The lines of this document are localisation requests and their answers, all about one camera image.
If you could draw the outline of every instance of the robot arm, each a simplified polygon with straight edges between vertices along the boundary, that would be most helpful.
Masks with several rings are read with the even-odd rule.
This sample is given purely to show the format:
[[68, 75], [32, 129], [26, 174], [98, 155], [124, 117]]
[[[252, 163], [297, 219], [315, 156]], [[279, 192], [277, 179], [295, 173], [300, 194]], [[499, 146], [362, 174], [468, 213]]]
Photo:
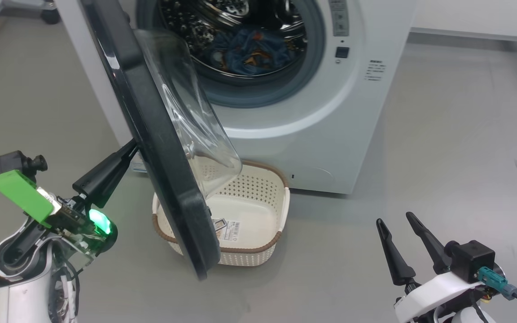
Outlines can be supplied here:
[[[35, 185], [36, 172], [47, 170], [43, 156], [0, 156], [0, 192], [28, 215], [0, 243], [0, 323], [76, 323], [78, 274], [118, 233], [91, 206], [105, 206], [136, 152], [131, 141], [111, 154], [73, 184], [78, 195], [70, 199]], [[70, 262], [77, 257], [80, 270]]]
[[489, 301], [498, 294], [508, 300], [517, 298], [517, 288], [508, 284], [504, 272], [494, 262], [495, 252], [475, 240], [466, 244], [451, 241], [443, 246], [414, 214], [408, 212], [406, 217], [422, 239], [438, 275], [423, 285], [415, 282], [414, 269], [394, 246], [392, 234], [382, 219], [376, 220], [392, 282], [406, 286], [406, 295], [398, 297], [394, 304], [398, 321], [439, 323], [439, 318], [455, 313], [445, 322], [495, 323], [480, 309], [478, 301]]

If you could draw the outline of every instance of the button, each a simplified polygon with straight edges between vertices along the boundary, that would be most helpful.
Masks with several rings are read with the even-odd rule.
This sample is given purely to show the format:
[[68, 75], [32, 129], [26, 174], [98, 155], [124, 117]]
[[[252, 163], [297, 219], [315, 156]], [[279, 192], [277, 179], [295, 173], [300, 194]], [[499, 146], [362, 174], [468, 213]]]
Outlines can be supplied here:
[[348, 51], [350, 47], [336, 47], [336, 58], [348, 58]]

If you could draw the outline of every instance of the basket label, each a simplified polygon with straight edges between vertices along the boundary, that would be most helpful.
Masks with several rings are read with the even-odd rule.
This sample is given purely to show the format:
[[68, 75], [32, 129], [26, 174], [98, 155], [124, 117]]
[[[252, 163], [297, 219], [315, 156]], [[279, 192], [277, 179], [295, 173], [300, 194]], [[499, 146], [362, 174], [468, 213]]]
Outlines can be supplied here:
[[238, 241], [238, 232], [241, 229], [241, 223], [238, 221], [226, 221], [226, 227], [217, 231], [217, 238], [223, 241]]

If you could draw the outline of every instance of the green bracket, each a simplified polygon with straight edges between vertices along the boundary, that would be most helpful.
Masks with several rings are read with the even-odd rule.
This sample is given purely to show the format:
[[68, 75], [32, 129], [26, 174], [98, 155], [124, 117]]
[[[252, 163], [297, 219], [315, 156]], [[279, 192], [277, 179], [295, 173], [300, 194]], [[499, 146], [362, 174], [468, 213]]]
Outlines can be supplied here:
[[53, 212], [53, 205], [39, 192], [34, 182], [17, 170], [0, 174], [0, 192], [44, 227], [51, 228], [45, 219]]

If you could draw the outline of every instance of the washing machine door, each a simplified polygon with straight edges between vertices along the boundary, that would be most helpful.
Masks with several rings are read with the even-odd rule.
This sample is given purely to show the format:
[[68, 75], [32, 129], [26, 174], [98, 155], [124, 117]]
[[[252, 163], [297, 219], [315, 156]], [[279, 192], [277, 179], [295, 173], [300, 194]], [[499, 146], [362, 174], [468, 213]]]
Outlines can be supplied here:
[[205, 200], [242, 166], [187, 45], [169, 31], [131, 30], [117, 1], [82, 0], [80, 9], [181, 251], [206, 278], [220, 249]]

